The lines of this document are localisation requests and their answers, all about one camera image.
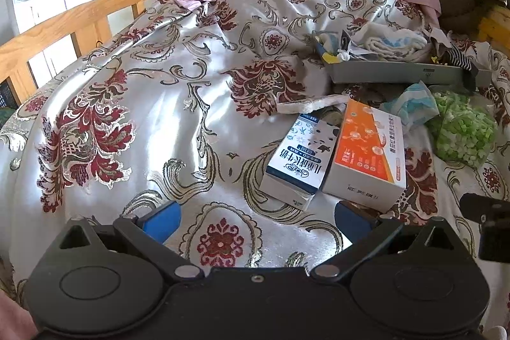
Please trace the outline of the white blue patterned cloth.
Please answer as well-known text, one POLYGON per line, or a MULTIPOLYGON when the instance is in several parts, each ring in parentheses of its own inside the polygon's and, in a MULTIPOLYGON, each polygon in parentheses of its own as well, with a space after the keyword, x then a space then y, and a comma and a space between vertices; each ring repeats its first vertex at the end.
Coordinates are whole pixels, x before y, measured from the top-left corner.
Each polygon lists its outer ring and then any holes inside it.
POLYGON ((419 62, 431 52, 432 44, 421 33, 392 29, 369 22, 351 36, 352 43, 385 60, 419 62))

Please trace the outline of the blue white crumpled cloth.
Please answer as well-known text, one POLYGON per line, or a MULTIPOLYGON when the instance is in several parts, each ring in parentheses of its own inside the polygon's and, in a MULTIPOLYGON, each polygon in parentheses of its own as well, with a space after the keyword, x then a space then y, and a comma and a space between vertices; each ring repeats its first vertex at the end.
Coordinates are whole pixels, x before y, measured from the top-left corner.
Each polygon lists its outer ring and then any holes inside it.
POLYGON ((380 105, 380 109, 399 117, 406 130, 439 115, 436 100, 423 81, 411 84, 399 97, 380 105))

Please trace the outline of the navy striped sock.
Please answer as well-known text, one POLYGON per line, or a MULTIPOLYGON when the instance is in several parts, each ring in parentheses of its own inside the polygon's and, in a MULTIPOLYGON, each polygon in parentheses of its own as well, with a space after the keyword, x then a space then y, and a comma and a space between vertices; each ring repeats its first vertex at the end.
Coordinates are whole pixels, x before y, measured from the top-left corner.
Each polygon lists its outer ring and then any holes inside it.
POLYGON ((463 51, 451 41, 448 45, 434 40, 434 55, 431 56, 432 62, 436 66, 441 66, 441 84, 474 92, 476 90, 476 78, 479 69, 476 63, 468 58, 463 51))

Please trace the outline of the orange white medicine box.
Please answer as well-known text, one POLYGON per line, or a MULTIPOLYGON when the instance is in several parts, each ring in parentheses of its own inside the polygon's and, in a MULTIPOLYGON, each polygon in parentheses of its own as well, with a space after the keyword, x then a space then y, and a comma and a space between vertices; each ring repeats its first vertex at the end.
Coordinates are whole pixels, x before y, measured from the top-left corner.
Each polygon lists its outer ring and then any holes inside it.
POLYGON ((386 213, 405 189, 400 118, 350 99, 323 192, 386 213))

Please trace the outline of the grey tray with cartoon lining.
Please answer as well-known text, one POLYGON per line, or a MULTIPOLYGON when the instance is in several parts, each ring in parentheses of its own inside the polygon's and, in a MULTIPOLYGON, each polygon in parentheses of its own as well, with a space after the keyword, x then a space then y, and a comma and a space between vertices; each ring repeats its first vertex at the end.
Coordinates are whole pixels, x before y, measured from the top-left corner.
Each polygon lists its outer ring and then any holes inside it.
MULTIPOLYGON (((313 39, 317 49, 314 32, 313 39)), ((371 53, 355 54, 350 47, 350 60, 335 64, 327 63, 321 55, 326 73, 335 84, 414 84, 423 81, 425 84, 441 84, 441 66, 433 63, 417 63, 405 61, 376 60, 371 53)), ((491 84, 491 71, 478 64, 476 88, 487 88, 491 84)))

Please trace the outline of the blue white medicine box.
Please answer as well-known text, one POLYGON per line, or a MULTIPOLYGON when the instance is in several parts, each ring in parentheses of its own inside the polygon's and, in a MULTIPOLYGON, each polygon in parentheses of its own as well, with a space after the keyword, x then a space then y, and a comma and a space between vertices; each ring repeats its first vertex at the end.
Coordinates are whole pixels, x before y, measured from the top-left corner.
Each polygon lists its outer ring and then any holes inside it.
POLYGON ((260 190, 305 211, 323 185, 340 129, 301 114, 270 158, 260 190))

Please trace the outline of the bag of green pieces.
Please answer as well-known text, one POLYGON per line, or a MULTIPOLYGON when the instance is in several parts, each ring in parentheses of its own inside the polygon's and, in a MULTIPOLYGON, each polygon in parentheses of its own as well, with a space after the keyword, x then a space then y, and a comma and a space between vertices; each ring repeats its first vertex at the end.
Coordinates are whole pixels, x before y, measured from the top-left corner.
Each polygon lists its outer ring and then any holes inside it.
POLYGON ((435 155, 448 163, 477 169, 494 146, 495 106, 484 96, 434 85, 431 93, 439 115, 427 122, 435 155))

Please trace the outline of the wooden bed frame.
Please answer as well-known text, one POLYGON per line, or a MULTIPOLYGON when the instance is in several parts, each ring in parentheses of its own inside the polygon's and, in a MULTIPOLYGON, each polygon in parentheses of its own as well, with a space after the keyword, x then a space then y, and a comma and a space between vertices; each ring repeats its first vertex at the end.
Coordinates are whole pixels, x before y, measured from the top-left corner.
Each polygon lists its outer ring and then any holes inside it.
POLYGON ((1 77, 13 79, 65 37, 79 59, 93 63, 128 53, 156 64, 182 50, 190 62, 207 62, 215 71, 287 56, 317 61, 314 32, 354 34, 369 22, 420 30, 425 12, 406 0, 214 0, 193 10, 176 0, 92 0, 4 44, 1 77))

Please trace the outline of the floral satin bedspread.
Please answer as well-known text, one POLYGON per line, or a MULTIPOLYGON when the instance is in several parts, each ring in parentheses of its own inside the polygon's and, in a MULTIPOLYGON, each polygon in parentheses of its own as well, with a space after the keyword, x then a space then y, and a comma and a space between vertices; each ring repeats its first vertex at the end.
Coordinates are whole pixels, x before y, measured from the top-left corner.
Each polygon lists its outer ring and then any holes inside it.
POLYGON ((405 0, 156 0, 41 87, 1 131, 1 336, 37 334, 24 285, 72 218, 110 223, 176 201, 168 240, 209 269, 311 268, 348 244, 336 202, 267 197, 264 170, 294 119, 277 106, 333 90, 318 31, 421 32, 405 0))

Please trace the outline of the striped pastel cloth pouch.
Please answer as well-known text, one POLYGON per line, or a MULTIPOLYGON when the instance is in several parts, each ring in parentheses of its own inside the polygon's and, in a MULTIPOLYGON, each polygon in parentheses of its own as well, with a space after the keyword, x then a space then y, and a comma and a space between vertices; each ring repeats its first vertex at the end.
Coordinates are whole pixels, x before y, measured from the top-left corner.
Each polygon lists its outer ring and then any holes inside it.
POLYGON ((329 64, 350 60, 351 38, 342 31, 339 33, 321 32, 315 35, 317 52, 329 64))

